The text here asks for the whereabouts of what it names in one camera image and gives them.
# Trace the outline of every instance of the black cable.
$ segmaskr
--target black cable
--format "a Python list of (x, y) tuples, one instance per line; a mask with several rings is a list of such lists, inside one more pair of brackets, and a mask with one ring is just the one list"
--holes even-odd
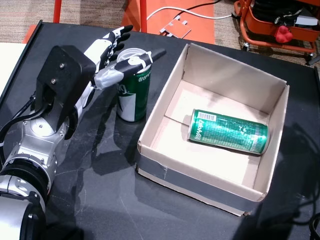
[(36, 92), (34, 92), (30, 96), (29, 101), (26, 102), (26, 104), (11, 118), (11, 120), (21, 116), (21, 114), (23, 114), (28, 109), (28, 107), (30, 107), (30, 105), (35, 101), (35, 99), (36, 99)]
[(41, 114), (44, 113), (44, 111), (47, 109), (48, 104), (44, 104), (38, 111), (29, 114), (29, 115), (25, 115), (25, 116), (18, 116), (12, 120), (10, 120), (9, 122), (7, 122), (3, 128), (0, 130), (0, 162), (2, 167), (4, 166), (6, 159), (5, 159), (5, 154), (4, 154), (4, 141), (5, 141), (5, 137), (7, 132), (9, 131), (9, 129), (11, 128), (11, 126), (13, 124), (16, 124), (20, 121), (24, 121), (24, 120), (32, 120), (32, 119), (36, 119), (37, 117), (39, 117)]
[[(219, 3), (220, 1), (221, 1), (221, 0), (217, 0), (217, 1), (214, 1), (214, 2), (208, 2), (208, 3), (203, 3), (203, 4), (200, 4), (200, 5), (196, 5), (196, 6), (189, 7), (189, 8), (187, 8), (186, 10), (192, 10), (192, 9), (196, 9), (196, 8), (199, 8), (199, 7), (202, 7), (202, 6), (217, 4), (217, 3)], [(183, 14), (184, 12), (185, 12), (185, 11), (179, 12), (173, 19), (175, 19), (177, 16)]]
[(313, 239), (315, 240), (320, 240), (320, 235), (317, 233), (317, 226), (318, 226), (319, 220), (320, 220), (320, 213), (317, 213), (310, 219), (310, 222), (309, 222), (309, 229), (311, 232), (310, 239), (312, 239), (311, 237), (313, 237)]

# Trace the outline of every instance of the table surface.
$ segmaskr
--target table surface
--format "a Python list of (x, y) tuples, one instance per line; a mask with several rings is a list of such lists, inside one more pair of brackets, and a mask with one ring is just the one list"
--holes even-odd
[[(55, 45), (85, 51), (109, 29), (43, 23), (0, 109), (0, 126), (29, 99)], [(126, 48), (165, 48), (152, 67), (150, 115), (189, 40), (133, 32)], [(146, 123), (116, 115), (114, 86), (96, 94), (71, 140), (58, 154), (59, 167), (46, 209), (47, 239), (236, 240), (308, 239), (307, 221), (319, 208), (320, 108), (312, 68), (231, 48), (197, 43), (287, 81), (290, 93), (270, 191), (251, 215), (238, 217), (154, 183), (135, 172), (136, 145)], [(9, 131), (5, 153), (20, 140)]]

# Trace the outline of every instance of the barcode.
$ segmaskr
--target barcode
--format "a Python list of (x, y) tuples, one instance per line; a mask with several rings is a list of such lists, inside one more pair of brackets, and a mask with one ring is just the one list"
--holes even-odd
[(204, 113), (204, 112), (198, 112), (198, 118), (215, 122), (217, 120), (217, 115)]

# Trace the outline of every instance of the cardboard box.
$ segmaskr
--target cardboard box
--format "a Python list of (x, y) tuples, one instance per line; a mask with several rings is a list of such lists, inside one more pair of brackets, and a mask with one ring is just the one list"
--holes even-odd
[[(270, 188), (285, 121), (284, 80), (191, 44), (183, 49), (138, 141), (139, 174), (235, 215)], [(262, 155), (187, 140), (193, 109), (268, 125)]]

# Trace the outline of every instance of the aluminum can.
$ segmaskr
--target aluminum can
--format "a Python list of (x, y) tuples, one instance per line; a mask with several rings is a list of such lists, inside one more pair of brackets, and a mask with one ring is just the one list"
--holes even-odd
[[(145, 54), (140, 48), (123, 50), (116, 61), (120, 62), (133, 56)], [(146, 66), (137, 74), (123, 79), (117, 84), (117, 114), (123, 120), (136, 122), (147, 112), (148, 93), (151, 77), (151, 65)]]
[(269, 144), (268, 127), (262, 123), (194, 109), (190, 141), (253, 154), (263, 154)]

